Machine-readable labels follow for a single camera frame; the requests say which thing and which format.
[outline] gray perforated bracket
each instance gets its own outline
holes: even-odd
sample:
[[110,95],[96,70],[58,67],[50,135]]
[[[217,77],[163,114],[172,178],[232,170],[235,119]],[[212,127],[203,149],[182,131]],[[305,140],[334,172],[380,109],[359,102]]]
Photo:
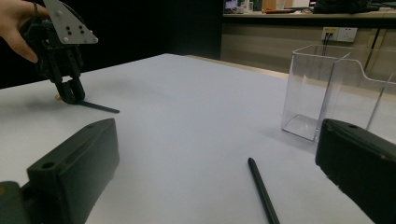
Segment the gray perforated bracket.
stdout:
[[44,0],[59,40],[63,44],[96,44],[99,39],[58,0]]

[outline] black bag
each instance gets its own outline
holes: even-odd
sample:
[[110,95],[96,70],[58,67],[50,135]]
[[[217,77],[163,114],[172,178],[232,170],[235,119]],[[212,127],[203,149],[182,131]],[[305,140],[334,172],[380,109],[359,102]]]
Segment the black bag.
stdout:
[[314,13],[359,13],[367,11],[371,0],[317,0]]

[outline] clear plastic container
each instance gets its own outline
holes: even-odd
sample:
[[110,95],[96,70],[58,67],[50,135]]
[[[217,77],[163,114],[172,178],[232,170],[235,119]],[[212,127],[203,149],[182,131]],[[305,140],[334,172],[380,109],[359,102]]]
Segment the clear plastic container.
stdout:
[[282,130],[318,141],[339,119],[396,143],[396,51],[308,46],[292,53]]

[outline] black backdrop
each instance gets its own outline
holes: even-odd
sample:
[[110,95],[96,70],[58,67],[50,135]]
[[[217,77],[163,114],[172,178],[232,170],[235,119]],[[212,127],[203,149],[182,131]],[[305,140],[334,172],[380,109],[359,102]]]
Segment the black backdrop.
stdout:
[[[63,0],[99,38],[81,45],[82,72],[174,53],[219,59],[222,0]],[[0,38],[0,89],[43,80]]]

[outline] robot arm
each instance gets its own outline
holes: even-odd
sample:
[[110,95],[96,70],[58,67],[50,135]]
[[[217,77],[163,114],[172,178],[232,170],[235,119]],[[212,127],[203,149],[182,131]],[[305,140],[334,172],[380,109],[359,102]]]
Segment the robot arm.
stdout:
[[[75,105],[85,98],[79,80],[83,61],[78,45],[95,44],[98,38],[72,8],[58,0],[43,0],[43,3],[50,18],[40,18],[36,11],[22,36],[38,56],[37,73],[55,84],[64,102]],[[71,79],[63,82],[66,76]]]

